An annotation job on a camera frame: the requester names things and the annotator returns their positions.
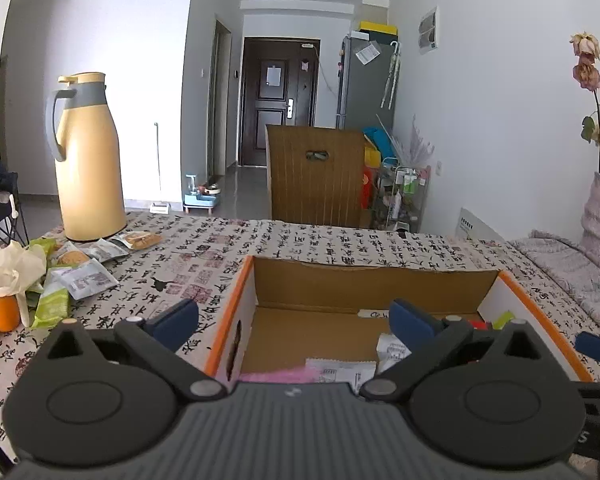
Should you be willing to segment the red snack packet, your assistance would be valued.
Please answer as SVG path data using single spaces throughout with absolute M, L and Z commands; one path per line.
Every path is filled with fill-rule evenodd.
M 469 323 L 475 330 L 490 330 L 491 324 L 484 321 L 470 320 Z

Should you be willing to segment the white printed snack packet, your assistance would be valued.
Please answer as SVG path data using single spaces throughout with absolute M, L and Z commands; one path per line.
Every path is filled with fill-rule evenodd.
M 328 359 L 306 359 L 306 369 L 310 370 L 318 382 L 343 382 L 354 393 L 376 374 L 375 361 L 337 361 Z

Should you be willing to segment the pink snack bag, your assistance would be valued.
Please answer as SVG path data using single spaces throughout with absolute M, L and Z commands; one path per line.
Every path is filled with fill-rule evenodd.
M 242 373 L 238 380 L 264 384 L 312 384 L 320 380 L 320 372 L 312 367 L 300 366 L 272 372 Z

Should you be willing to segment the green snack packet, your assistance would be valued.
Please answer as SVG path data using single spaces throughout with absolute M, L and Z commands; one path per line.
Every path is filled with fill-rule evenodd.
M 32 328 L 53 328 L 69 316 L 70 298 L 61 282 L 48 283 L 38 298 Z
M 504 326 L 515 318 L 515 315 L 510 311 L 503 312 L 493 323 L 494 330 L 502 330 Z

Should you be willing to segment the calligraphy tablecloth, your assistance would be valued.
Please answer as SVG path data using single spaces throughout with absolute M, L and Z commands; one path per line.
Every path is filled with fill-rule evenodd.
M 331 226 L 300 226 L 271 220 L 223 220 L 185 216 L 154 216 L 129 214 L 132 230 L 149 231 L 162 236 L 162 242 L 148 249 L 134 252 L 121 262 L 107 263 L 109 271 L 120 285 L 99 296 L 78 302 L 76 314 L 87 327 L 108 328 L 123 315 L 147 314 L 164 310 L 172 301 L 193 298 L 201 304 L 202 327 L 185 341 L 178 355 L 187 362 L 202 364 L 202 358 L 211 352 L 211 336 L 216 335 L 221 314 L 230 299 L 236 276 L 247 256 L 290 259 L 306 263 L 339 263 L 345 266 L 371 266 L 426 271 L 512 271 L 531 299 L 539 301 L 540 309 L 555 323 L 558 332 L 573 341 L 582 328 L 600 329 L 580 306 L 554 282 L 544 270 L 528 258 L 531 247 L 539 237 L 523 238 L 516 242 L 478 242 L 452 240 L 437 235 L 408 234 L 384 231 L 332 228 Z M 42 344 L 48 330 L 17 328 L 14 334 L 0 336 L 0 443 L 10 444 L 4 433 L 1 410 L 8 390 L 26 367 L 30 357 Z M 176 437 L 157 458 L 140 461 L 133 466 L 115 466 L 111 472 L 97 479 L 193 479 L 197 466 L 226 466 L 221 468 L 220 479 L 406 479 L 411 471 L 400 460 L 411 458 L 406 451 L 394 456 L 392 442 L 372 451 L 372 444 L 380 444 L 372 437 L 370 444 L 354 443 L 349 427 L 340 430 L 339 440 L 322 436 L 310 442 L 309 455 L 296 459 L 300 448 L 291 445 L 283 451 L 280 444 L 271 456 L 276 458 L 265 477 L 256 472 L 254 465 L 237 464 L 237 477 L 228 474 L 227 462 L 233 451 L 220 455 L 202 450 L 194 452 L 193 445 L 203 444 L 202 435 L 192 429 L 184 430 L 184 437 Z M 322 443 L 336 444 L 334 452 L 351 451 L 350 463 L 336 458 L 330 448 L 318 448 Z

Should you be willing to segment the white grey snack packet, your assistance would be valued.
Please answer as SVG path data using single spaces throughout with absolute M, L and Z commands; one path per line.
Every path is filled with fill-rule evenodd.
M 98 295 L 119 284 L 104 265 L 95 259 L 90 259 L 61 274 L 60 280 L 74 300 Z

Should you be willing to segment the green snack packet on table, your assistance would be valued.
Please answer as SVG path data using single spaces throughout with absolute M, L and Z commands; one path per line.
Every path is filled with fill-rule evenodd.
M 61 282 L 48 283 L 38 298 L 32 328 L 53 328 L 69 316 L 70 298 Z

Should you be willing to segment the folded patterned cloth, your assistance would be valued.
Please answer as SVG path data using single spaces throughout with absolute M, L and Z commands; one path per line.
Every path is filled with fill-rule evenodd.
M 513 240 L 512 245 L 556 282 L 600 328 L 600 257 L 566 238 L 541 231 Z

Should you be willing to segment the orange white cardboard box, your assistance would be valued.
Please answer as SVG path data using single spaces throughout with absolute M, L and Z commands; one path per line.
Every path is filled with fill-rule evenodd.
M 506 271 L 328 266 L 249 256 L 219 312 L 201 369 L 232 384 L 242 373 L 299 367 L 309 358 L 371 361 L 393 300 L 444 318 L 527 321 L 574 380 L 593 376 L 572 344 Z

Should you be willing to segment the metal storage cart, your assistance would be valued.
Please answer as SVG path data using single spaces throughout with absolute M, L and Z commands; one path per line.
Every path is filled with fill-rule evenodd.
M 375 230 L 419 233 L 431 168 L 401 165 L 395 157 L 382 160 L 375 178 L 370 226 Z

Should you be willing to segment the cream tissue wad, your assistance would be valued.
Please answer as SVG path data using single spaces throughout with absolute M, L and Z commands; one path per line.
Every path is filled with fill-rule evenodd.
M 41 245 L 22 247 L 12 240 L 0 249 L 0 298 L 14 297 L 23 326 L 32 321 L 26 291 L 46 274 L 46 253 Z

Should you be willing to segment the red gift box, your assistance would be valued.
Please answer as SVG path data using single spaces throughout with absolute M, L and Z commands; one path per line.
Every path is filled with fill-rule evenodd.
M 370 209 L 374 196 L 374 170 L 365 166 L 362 177 L 361 208 Z

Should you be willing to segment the yellow thermos jug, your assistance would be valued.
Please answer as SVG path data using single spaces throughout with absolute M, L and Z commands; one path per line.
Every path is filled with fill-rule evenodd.
M 126 226 L 119 138 L 106 99 L 106 75 L 61 76 L 45 107 L 65 236 L 107 238 Z

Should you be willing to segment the grey refrigerator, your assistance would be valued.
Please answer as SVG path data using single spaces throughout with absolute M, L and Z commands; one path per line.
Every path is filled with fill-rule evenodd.
M 363 130 L 393 127 L 393 77 L 399 75 L 400 42 L 376 32 L 350 32 L 342 40 L 336 127 Z

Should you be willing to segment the dried pink roses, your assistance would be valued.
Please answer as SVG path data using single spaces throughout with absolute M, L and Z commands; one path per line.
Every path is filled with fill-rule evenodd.
M 581 122 L 580 137 L 597 148 L 597 172 L 600 174 L 600 40 L 589 32 L 577 32 L 569 43 L 577 64 L 572 68 L 572 78 L 581 89 L 590 92 L 595 103 L 592 114 L 585 115 Z

